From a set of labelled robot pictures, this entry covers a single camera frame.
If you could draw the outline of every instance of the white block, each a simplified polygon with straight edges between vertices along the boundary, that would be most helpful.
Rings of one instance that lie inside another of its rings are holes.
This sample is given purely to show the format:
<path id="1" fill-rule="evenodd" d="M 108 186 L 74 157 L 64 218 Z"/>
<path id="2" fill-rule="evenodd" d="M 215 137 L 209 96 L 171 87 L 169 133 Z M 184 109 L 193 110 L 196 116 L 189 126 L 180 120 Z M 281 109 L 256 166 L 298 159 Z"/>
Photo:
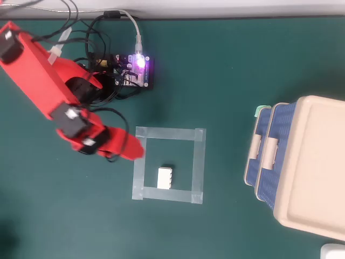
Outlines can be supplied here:
<path id="1" fill-rule="evenodd" d="M 171 187 L 171 176 L 173 174 L 173 169 L 169 167 L 160 167 L 158 169 L 158 189 L 170 189 Z"/>

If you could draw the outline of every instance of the black cable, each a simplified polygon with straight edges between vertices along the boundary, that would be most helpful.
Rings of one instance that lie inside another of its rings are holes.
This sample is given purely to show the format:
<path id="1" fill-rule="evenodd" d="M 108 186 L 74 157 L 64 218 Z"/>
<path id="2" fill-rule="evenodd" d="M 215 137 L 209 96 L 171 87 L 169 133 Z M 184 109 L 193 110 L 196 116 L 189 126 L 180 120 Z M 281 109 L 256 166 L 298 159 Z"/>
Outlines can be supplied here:
<path id="1" fill-rule="evenodd" d="M 109 162 L 116 162 L 119 159 L 120 155 L 125 151 L 125 148 L 127 146 L 128 135 L 129 135 L 129 123 L 126 120 L 125 116 L 123 116 L 120 112 L 118 112 L 117 110 L 115 110 L 113 108 L 103 107 L 103 108 L 95 108 L 95 109 L 90 110 L 90 112 L 101 112 L 101 111 L 113 112 L 113 113 L 117 114 L 123 120 L 123 122 L 125 123 L 126 135 L 125 135 L 125 139 L 124 139 L 124 141 L 122 143 L 120 153 L 119 154 L 111 154 L 109 152 L 109 155 L 111 155 L 111 156 L 110 157 L 106 156 L 106 159 Z"/>
<path id="2" fill-rule="evenodd" d="M 60 1 L 63 2 L 63 3 L 67 6 L 67 9 L 68 9 L 68 19 L 67 19 L 67 21 L 64 23 L 64 25 L 62 26 L 62 28 L 63 28 L 63 27 L 65 27 L 65 26 L 67 25 L 67 23 L 70 21 L 72 11 L 71 11 L 70 6 L 69 6 L 64 0 L 60 0 Z"/>
<path id="3" fill-rule="evenodd" d="M 77 23 L 78 21 L 80 21 L 80 20 L 78 19 L 78 17 L 79 17 L 79 9 L 78 9 L 77 5 L 75 4 L 75 2 L 74 2 L 73 0 L 69 0 L 69 1 L 74 5 L 74 7 L 75 7 L 75 13 L 76 13 L 76 14 L 75 14 L 75 18 L 74 18 L 73 22 L 70 23 L 69 25 L 67 25 L 68 21 L 70 20 L 72 11 L 71 11 L 70 6 L 69 6 L 64 0 L 60 0 L 60 1 L 62 1 L 62 2 L 67 6 L 67 8 L 68 8 L 68 16 L 69 16 L 69 19 L 67 20 L 67 22 L 65 22 L 65 24 L 64 24 L 60 29 L 58 29 L 58 30 L 52 32 L 51 34 L 34 37 L 34 38 L 32 39 L 33 42 L 39 42 L 39 41 L 42 41 L 43 39 L 50 39 L 51 37 L 53 37 L 53 36 L 55 36 L 55 35 L 57 35 L 57 34 L 60 34 L 60 33 L 64 32 L 66 29 L 68 29 L 69 27 L 71 27 L 72 25 L 74 25 L 75 23 Z"/>
<path id="4" fill-rule="evenodd" d="M 13 6 L 11 8 L 8 8 L 2 12 L 0 12 L 0 16 L 3 16 L 3 15 L 6 15 L 7 13 L 9 12 L 12 12 L 12 11 L 15 11 L 17 9 L 21 9 L 21 8 L 25 8 L 25 7 L 29 7 L 29 6 L 32 6 L 34 4 L 38 4 L 39 2 L 42 2 L 43 0 L 35 0 L 35 1 L 30 1 L 30 2 L 26 2 L 26 3 L 23 3 L 23 4 L 20 4 L 18 6 Z"/>
<path id="5" fill-rule="evenodd" d="M 73 62 L 78 62 L 78 61 L 82 61 L 82 60 L 88 61 L 87 58 L 76 58 Z"/>
<path id="6" fill-rule="evenodd" d="M 91 30 L 93 30 L 94 32 L 96 32 L 98 34 L 98 36 L 102 39 L 102 36 L 100 34 L 104 34 L 108 40 L 109 40 L 109 48 L 108 48 L 108 54 L 109 56 L 111 55 L 111 45 L 112 45 L 112 39 L 110 38 L 110 36 L 108 34 L 106 34 L 105 32 L 103 31 L 100 31 L 100 30 L 96 30 L 95 28 L 91 27 L 90 25 L 88 25 L 86 22 L 84 22 L 83 20 L 80 20 L 82 23 L 84 23 L 88 28 L 90 28 Z"/>
<path id="7" fill-rule="evenodd" d="M 92 23 L 90 24 L 90 26 L 89 26 L 89 28 L 88 28 L 88 30 L 87 30 L 87 33 L 86 33 L 86 35 L 85 35 L 85 38 L 87 38 L 87 39 L 89 38 L 91 29 L 92 29 L 92 27 L 94 26 L 94 24 L 95 24 L 96 22 L 102 20 L 104 17 L 105 17 L 105 15 L 100 15 L 100 16 L 96 17 L 95 19 L 93 19 Z M 90 53 L 89 53 L 89 51 L 88 51 L 88 44 L 85 44 L 85 54 L 86 54 L 86 56 L 87 56 L 88 59 L 91 59 Z"/>

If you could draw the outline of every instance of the green table surface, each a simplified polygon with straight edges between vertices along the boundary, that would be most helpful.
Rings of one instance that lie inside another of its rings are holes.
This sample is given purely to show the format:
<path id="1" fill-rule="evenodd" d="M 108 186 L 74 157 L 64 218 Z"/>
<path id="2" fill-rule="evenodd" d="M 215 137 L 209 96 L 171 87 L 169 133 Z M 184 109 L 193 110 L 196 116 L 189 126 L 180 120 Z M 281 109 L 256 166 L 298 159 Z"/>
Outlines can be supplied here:
<path id="1" fill-rule="evenodd" d="M 37 34 L 62 23 L 17 22 Z M 332 240 L 281 226 L 243 172 L 258 105 L 309 94 L 344 99 L 345 18 L 139 26 L 144 52 L 155 58 L 154 90 L 110 107 L 125 115 L 131 133 L 135 126 L 207 129 L 203 204 L 132 200 L 132 161 L 72 151 L 1 70 L 0 257 L 319 258 Z M 110 35 L 114 53 L 133 52 L 130 22 L 97 28 Z M 83 56 L 83 44 L 63 49 L 63 57 Z M 100 115 L 123 127 L 114 115 Z M 147 186 L 164 163 L 176 166 L 173 187 L 190 189 L 192 142 L 150 140 Z"/>

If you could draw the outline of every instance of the wire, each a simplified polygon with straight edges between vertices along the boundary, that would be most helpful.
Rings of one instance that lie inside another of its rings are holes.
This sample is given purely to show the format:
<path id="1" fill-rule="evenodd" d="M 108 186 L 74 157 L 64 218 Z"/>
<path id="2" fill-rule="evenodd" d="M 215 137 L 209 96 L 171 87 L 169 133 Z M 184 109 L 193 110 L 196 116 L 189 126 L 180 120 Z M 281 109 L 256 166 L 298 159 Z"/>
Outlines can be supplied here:
<path id="1" fill-rule="evenodd" d="M 21 9 L 21 8 L 25 8 L 25 7 L 31 7 L 34 4 L 38 4 L 39 2 L 42 2 L 43 0 L 34 0 L 34 1 L 30 1 L 30 2 L 26 2 L 23 4 L 2 4 L 1 6 L 12 6 L 12 8 L 9 8 L 5 11 L 0 12 L 0 16 L 6 15 L 9 12 L 15 11 L 17 9 Z"/>
<path id="2" fill-rule="evenodd" d="M 20 4 L 12 4 L 12 3 L 3 3 L 0 6 L 19 6 Z M 41 11 L 47 11 L 47 12 L 58 12 L 58 13 L 67 13 L 66 10 L 57 10 L 57 9 L 51 9 L 51 8 L 45 8 L 45 7 L 39 7 L 39 6 L 26 6 L 26 8 L 29 9 L 35 9 L 35 10 L 41 10 Z M 113 11 L 114 8 L 102 8 L 102 9 L 92 9 L 92 10 L 80 10 L 79 13 L 97 13 L 97 12 L 104 12 L 104 11 Z"/>
<path id="3" fill-rule="evenodd" d="M 70 21 L 70 19 L 71 19 L 71 8 L 70 8 L 70 6 L 64 1 L 64 0 L 60 0 L 61 2 L 63 2 L 66 6 L 67 6 L 67 8 L 68 8 L 68 19 L 67 19 L 67 21 L 64 23 L 64 25 L 63 25 L 63 27 L 65 27 L 66 25 L 67 25 L 67 23 Z"/>
<path id="4" fill-rule="evenodd" d="M 71 12 L 72 11 L 71 11 L 70 6 L 64 0 L 60 0 L 60 1 L 63 2 L 67 6 L 67 8 L 68 8 L 68 17 L 69 18 L 68 18 L 67 22 L 65 22 L 65 24 L 60 29 L 54 31 L 53 33 L 51 33 L 49 35 L 43 35 L 43 36 L 38 36 L 38 37 L 33 38 L 32 39 L 33 42 L 39 42 L 39 41 L 42 41 L 42 39 L 49 39 L 49 38 L 51 38 L 51 37 L 53 37 L 53 36 L 55 36 L 57 34 L 60 34 L 60 33 L 64 32 L 66 29 L 68 29 L 69 27 L 71 27 L 72 25 L 74 25 L 75 23 L 80 21 L 80 20 L 78 20 L 79 9 L 78 9 L 77 5 L 75 4 L 75 2 L 73 0 L 69 0 L 74 5 L 74 7 L 75 7 L 76 16 L 75 16 L 74 21 L 71 24 L 67 25 L 68 21 L 70 20 Z"/>
<path id="5" fill-rule="evenodd" d="M 94 32 L 97 32 L 98 36 L 102 39 L 102 37 L 100 36 L 100 33 L 101 34 L 104 34 L 108 40 L 109 40 L 109 48 L 108 48 L 108 54 L 109 56 L 111 55 L 111 45 L 112 45 L 112 39 L 110 38 L 110 36 L 108 34 L 106 34 L 105 32 L 103 31 L 100 31 L 100 30 L 96 30 L 95 28 L 91 27 L 90 25 L 88 25 L 86 22 L 84 22 L 83 20 L 80 20 L 82 23 L 84 23 L 88 28 L 91 28 Z"/>
<path id="6" fill-rule="evenodd" d="M 101 111 L 113 112 L 113 113 L 117 114 L 123 120 L 123 122 L 125 123 L 126 135 L 125 135 L 125 139 L 124 139 L 124 141 L 122 143 L 122 146 L 121 146 L 121 149 L 120 149 L 120 153 L 112 155 L 111 152 L 109 152 L 109 154 L 111 156 L 110 157 L 106 156 L 106 159 L 109 162 L 116 162 L 119 159 L 120 155 L 123 154 L 123 152 L 126 149 L 127 142 L 128 142 L 128 136 L 129 136 L 129 123 L 126 120 L 125 116 L 123 116 L 120 112 L 118 112 L 117 110 L 115 110 L 113 108 L 103 107 L 103 108 L 95 108 L 95 109 L 90 110 L 90 112 L 101 112 Z"/>

